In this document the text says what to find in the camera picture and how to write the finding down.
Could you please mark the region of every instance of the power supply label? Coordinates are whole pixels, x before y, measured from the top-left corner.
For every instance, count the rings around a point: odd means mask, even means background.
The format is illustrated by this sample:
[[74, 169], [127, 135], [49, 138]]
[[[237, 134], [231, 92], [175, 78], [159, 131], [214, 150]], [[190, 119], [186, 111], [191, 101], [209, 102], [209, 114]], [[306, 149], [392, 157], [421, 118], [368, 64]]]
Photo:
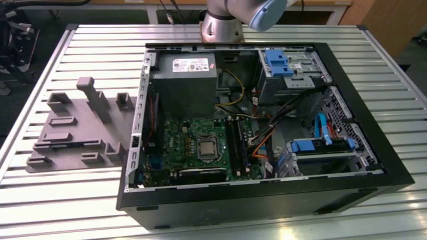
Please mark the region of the power supply label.
[[178, 58], [174, 60], [174, 73], [209, 71], [210, 63], [207, 58]]

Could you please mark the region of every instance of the wooden cabinet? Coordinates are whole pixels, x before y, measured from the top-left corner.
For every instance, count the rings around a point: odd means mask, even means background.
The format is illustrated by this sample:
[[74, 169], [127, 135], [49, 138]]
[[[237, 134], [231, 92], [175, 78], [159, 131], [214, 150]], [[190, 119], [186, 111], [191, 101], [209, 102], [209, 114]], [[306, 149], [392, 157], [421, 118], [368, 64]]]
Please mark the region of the wooden cabinet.
[[427, 0], [356, 0], [339, 24], [365, 25], [396, 57], [427, 24]]

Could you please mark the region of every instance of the sticker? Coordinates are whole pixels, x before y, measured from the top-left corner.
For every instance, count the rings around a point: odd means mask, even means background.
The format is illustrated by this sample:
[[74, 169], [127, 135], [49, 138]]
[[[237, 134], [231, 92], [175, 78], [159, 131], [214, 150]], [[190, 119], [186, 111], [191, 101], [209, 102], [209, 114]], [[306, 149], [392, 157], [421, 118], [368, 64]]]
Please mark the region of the sticker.
[[299, 63], [291, 63], [293, 69], [302, 69], [302, 65]]
[[207, 58], [178, 58], [174, 60], [174, 73], [179, 72], [207, 72], [210, 64]]
[[270, 164], [270, 162], [266, 162], [266, 169], [269, 170], [269, 172], [273, 174], [274, 173], [274, 166]]
[[253, 102], [254, 102], [254, 105], [258, 106], [259, 105], [259, 98], [258, 97], [253, 97]]

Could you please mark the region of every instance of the yellow wire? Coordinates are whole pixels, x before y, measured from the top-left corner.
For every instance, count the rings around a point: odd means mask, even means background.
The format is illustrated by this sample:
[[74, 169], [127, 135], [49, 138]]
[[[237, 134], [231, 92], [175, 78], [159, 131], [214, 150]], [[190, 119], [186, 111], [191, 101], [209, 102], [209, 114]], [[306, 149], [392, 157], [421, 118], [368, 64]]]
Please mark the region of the yellow wire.
[[237, 81], [239, 82], [241, 87], [242, 87], [242, 95], [241, 95], [241, 97], [239, 97], [239, 99], [237, 101], [233, 101], [233, 102], [229, 102], [229, 103], [217, 104], [217, 106], [231, 106], [231, 105], [237, 104], [238, 102], [241, 102], [241, 100], [243, 99], [243, 97], [246, 95], [246, 88], [243, 86], [243, 83], [242, 83], [241, 79], [237, 77], [237, 75], [231, 71], [229, 71], [227, 69], [223, 69], [222, 71], [230, 73], [230, 75], [234, 77], [234, 79], [237, 79]]

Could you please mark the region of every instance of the motherboard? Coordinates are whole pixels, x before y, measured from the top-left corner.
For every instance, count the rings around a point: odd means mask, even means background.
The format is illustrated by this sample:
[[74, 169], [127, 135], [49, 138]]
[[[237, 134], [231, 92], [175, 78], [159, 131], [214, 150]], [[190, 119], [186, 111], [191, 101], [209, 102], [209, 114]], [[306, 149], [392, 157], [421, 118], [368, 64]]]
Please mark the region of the motherboard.
[[146, 183], [162, 187], [261, 179], [259, 161], [247, 154], [253, 136], [249, 118], [166, 120], [163, 154], [147, 158]]

